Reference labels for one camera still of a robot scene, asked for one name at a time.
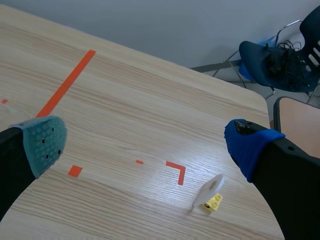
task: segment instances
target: black cable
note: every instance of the black cable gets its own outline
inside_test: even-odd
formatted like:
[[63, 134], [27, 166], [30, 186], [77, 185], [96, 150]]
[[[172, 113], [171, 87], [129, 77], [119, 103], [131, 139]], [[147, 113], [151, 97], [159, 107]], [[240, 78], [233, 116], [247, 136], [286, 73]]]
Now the black cable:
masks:
[[277, 66], [276, 68], [270, 68], [270, 72], [274, 75], [277, 75], [279, 79], [281, 79], [281, 75], [284, 74], [285, 79], [287, 81], [287, 85], [290, 85], [290, 87], [295, 90], [299, 88], [300, 84], [304, 84], [306, 86], [309, 86], [306, 82], [304, 82], [304, 73], [306, 71], [303, 71], [303, 69], [306, 68], [306, 64], [302, 59], [299, 58], [299, 55], [296, 51], [296, 48], [294, 44], [299, 43], [300, 47], [302, 47], [301, 42], [296, 41], [295, 43], [292, 43], [289, 40], [285, 40], [284, 42], [281, 42], [277, 45], [278, 48], [281, 48], [281, 51], [271, 51], [269, 50], [268, 44], [265, 46], [265, 50], [270, 52], [271, 54], [276, 54], [275, 57], [271, 56], [271, 62], [274, 60], [273, 66]]

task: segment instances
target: blue gripper pad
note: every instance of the blue gripper pad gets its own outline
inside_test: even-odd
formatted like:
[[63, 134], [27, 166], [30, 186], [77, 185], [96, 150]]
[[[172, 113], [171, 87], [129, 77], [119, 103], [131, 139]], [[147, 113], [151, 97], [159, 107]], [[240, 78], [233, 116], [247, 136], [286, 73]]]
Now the blue gripper pad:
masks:
[[224, 130], [224, 138], [229, 154], [234, 157], [242, 174], [249, 183], [252, 182], [252, 174], [265, 146], [285, 135], [274, 129], [265, 129], [249, 135], [242, 135], [237, 131], [235, 122], [244, 119], [231, 120]]
[[35, 178], [39, 178], [61, 156], [67, 129], [57, 116], [34, 118], [11, 125], [23, 132], [23, 147]]

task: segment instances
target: blue chair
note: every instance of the blue chair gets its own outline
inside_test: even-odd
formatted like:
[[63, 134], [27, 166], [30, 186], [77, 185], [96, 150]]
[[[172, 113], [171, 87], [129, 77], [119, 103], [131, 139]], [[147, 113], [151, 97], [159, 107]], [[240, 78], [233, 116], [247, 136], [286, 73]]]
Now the blue chair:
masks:
[[[268, 49], [266, 49], [264, 46], [249, 41], [244, 41], [239, 46], [239, 53], [242, 61], [252, 78], [258, 84], [270, 87], [272, 89], [272, 93], [265, 99], [271, 97], [275, 93], [275, 89], [280, 89], [289, 92], [307, 93], [309, 95], [307, 103], [309, 103], [319, 86], [318, 82], [320, 79], [320, 57], [317, 55], [314, 49], [320, 52], [320, 6], [314, 9], [303, 21], [297, 20], [283, 27], [276, 35], [275, 45], [277, 46], [279, 34], [283, 29], [299, 22], [301, 22], [300, 31], [304, 37], [305, 44], [304, 47], [297, 52], [297, 54], [299, 58], [305, 61], [311, 71], [308, 71], [306, 69], [303, 71], [304, 84], [300, 83], [295, 88], [292, 88], [290, 84], [284, 84], [285, 82], [287, 82], [286, 79], [281, 80], [277, 77], [270, 76], [269, 69], [265, 62], [266, 57], [271, 52], [283, 51], [282, 48], [269, 47]], [[230, 66], [234, 69], [238, 77], [241, 79], [244, 87], [247, 88], [239, 72], [235, 69], [230, 61], [230, 59], [237, 52], [230, 56], [226, 61], [229, 62]], [[311, 61], [311, 59], [309, 58], [310, 55], [314, 57], [318, 64], [314, 64]]]

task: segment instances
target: gray floor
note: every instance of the gray floor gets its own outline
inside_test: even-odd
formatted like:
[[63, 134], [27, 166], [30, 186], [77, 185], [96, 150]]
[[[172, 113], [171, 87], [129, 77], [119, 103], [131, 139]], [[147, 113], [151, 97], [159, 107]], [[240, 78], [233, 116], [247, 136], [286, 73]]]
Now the gray floor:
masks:
[[[204, 74], [212, 76], [214, 73], [215, 71], [209, 71], [209, 72], [205, 72]], [[225, 80], [227, 82], [237, 81], [237, 82], [232, 82], [232, 84], [236, 84], [238, 86], [243, 87], [243, 84], [240, 82], [239, 78], [237, 77], [236, 73], [233, 71], [232, 68], [219, 70], [219, 72], [216, 74], [215, 77], [221, 80]], [[268, 96], [272, 92], [270, 87], [261, 86], [257, 83], [245, 82], [245, 84], [249, 90], [252, 90], [258, 93], [263, 97]], [[318, 87], [317, 92], [315, 93], [315, 96], [320, 96], [320, 87]], [[276, 89], [275, 94], [266, 100], [270, 121], [274, 119], [274, 104], [276, 100], [280, 97], [289, 97], [304, 103], [306, 103], [307, 100], [309, 99], [306, 93], [288, 92], [288, 91], [282, 91], [282, 90]], [[313, 97], [309, 104], [314, 107], [320, 108], [320, 97]]]

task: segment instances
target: gray wall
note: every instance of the gray wall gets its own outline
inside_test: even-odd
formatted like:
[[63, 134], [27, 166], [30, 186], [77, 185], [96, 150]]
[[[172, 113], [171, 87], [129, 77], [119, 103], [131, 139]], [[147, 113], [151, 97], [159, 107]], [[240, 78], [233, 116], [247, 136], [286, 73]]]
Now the gray wall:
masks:
[[2, 0], [185, 67], [215, 64], [303, 19], [319, 0]]

